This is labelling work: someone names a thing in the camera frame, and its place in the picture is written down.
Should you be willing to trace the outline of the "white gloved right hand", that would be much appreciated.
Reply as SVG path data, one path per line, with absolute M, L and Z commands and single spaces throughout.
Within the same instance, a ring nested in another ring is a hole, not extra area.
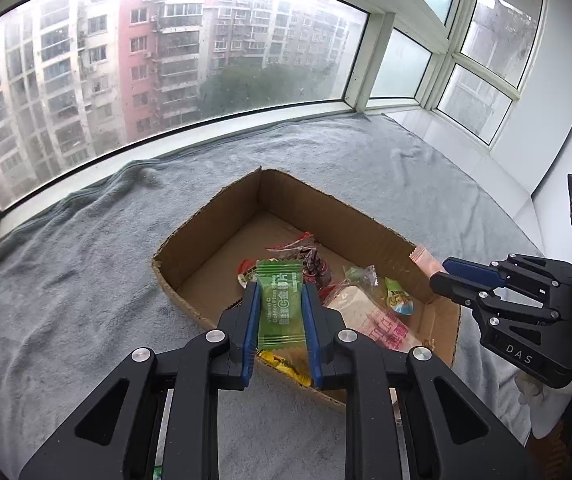
M 560 389 L 550 388 L 519 370 L 514 383 L 519 390 L 519 403 L 530 410 L 533 436 L 547 437 L 572 401 L 572 382 Z

